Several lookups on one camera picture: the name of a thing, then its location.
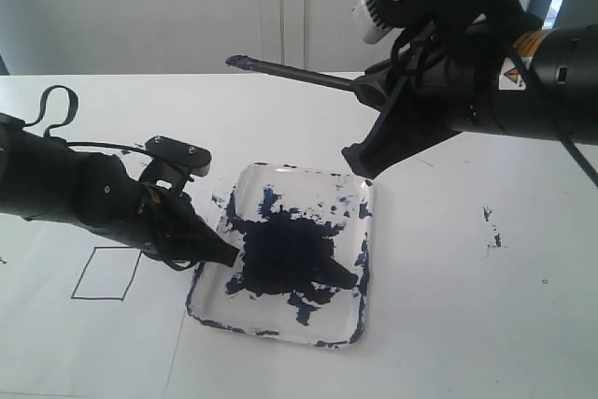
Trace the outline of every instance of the clear plastic tray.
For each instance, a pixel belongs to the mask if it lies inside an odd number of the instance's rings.
[[[325,348],[363,333],[372,182],[291,165],[247,167],[217,232],[235,266],[200,265],[187,298],[206,326]]]

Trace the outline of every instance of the drawn square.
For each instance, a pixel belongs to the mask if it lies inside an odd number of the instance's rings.
[[[124,301],[140,259],[131,247],[94,247],[71,299]]]

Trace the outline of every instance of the white paper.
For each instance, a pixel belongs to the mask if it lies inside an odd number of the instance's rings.
[[[69,225],[42,232],[0,302],[0,391],[163,395],[192,273],[94,250],[118,246]]]

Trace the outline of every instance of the paint stain on table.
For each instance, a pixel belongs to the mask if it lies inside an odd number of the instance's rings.
[[[265,221],[247,221],[236,214],[235,194],[231,194],[225,214],[230,228],[243,235],[244,265],[227,282],[226,292],[288,293],[287,304],[297,309],[297,321],[308,326],[313,312],[341,290],[355,287],[358,277],[334,258],[333,237],[344,224],[322,222],[320,216],[309,216],[296,207],[275,208],[278,199],[272,187],[264,187],[258,212]]]

